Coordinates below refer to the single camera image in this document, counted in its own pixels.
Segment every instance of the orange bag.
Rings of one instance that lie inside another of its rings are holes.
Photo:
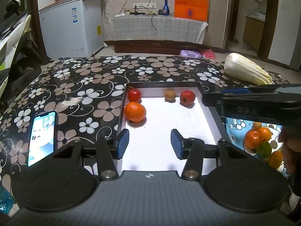
[[[175,17],[207,21],[209,0],[175,0]]]

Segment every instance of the door frame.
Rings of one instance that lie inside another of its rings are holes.
[[[228,27],[228,40],[233,41],[237,25],[239,0],[232,0],[230,10],[230,23]]]
[[[257,56],[267,61],[275,33],[278,14],[278,0],[268,0],[265,13],[265,23]]]
[[[38,0],[29,0],[29,11],[31,13],[31,23],[32,23],[32,30],[34,33],[35,43],[39,49],[39,53],[42,57],[47,58],[45,45],[42,36],[42,30],[40,25],[40,18],[39,18],[39,7],[38,7]]]
[[[232,0],[230,12],[230,24],[228,28],[228,40],[233,41],[239,8],[239,0]],[[278,14],[278,0],[267,0],[267,8],[265,15],[265,24],[263,28],[262,38],[258,49],[257,57],[263,61],[268,61],[268,54],[270,53]]]

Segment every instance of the finger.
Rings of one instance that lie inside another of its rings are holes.
[[[296,165],[290,162],[284,162],[284,167],[286,168],[287,174],[293,174],[296,171]]]
[[[296,138],[289,138],[286,141],[286,145],[293,151],[300,153],[301,152],[301,140]]]
[[[281,133],[278,137],[279,142],[285,142],[289,138],[301,139],[301,127],[282,127]]]
[[[284,167],[287,169],[287,174],[293,174],[296,171],[295,153],[292,151],[286,143],[281,148],[283,154]]]

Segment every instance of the pear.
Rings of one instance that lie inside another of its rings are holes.
[[[259,129],[261,127],[262,127],[261,122],[256,122],[256,121],[253,122],[252,128]]]
[[[164,93],[164,96],[165,96],[165,100],[167,100],[167,101],[173,101],[176,98],[176,93],[175,93],[174,90],[167,90]]]

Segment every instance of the white freezer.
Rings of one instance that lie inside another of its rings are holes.
[[[103,48],[100,0],[63,0],[39,11],[47,56],[89,57]]]

